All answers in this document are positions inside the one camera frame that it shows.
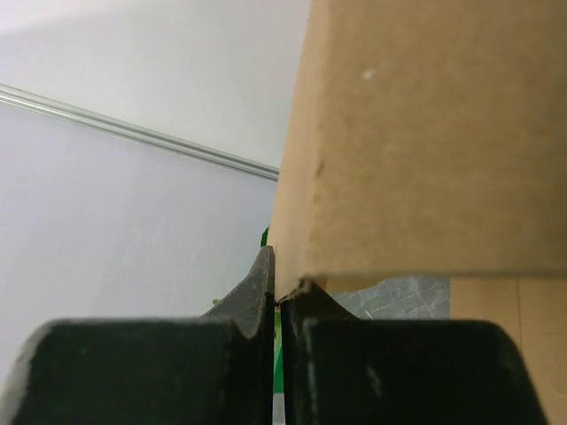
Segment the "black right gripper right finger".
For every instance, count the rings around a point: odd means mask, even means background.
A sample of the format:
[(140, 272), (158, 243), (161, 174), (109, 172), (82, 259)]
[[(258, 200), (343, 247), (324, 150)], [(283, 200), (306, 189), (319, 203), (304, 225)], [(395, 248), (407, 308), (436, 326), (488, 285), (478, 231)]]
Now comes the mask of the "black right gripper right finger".
[(489, 321), (363, 320), (303, 282), (281, 301), (290, 424), (544, 424), (522, 356)]

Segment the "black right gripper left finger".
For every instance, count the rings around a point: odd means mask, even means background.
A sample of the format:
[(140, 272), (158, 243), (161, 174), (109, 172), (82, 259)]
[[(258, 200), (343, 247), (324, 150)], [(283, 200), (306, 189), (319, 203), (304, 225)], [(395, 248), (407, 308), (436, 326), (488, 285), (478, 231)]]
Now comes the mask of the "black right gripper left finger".
[(197, 318), (49, 321), (22, 345), (4, 424), (269, 424), (275, 255)]

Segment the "brown cardboard box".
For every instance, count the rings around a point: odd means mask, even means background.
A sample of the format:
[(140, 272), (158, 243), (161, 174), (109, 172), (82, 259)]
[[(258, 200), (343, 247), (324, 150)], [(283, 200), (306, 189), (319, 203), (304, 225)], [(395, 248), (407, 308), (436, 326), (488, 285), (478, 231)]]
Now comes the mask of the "brown cardboard box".
[(563, 281), (565, 2), (312, 2), (269, 241), (282, 301)]

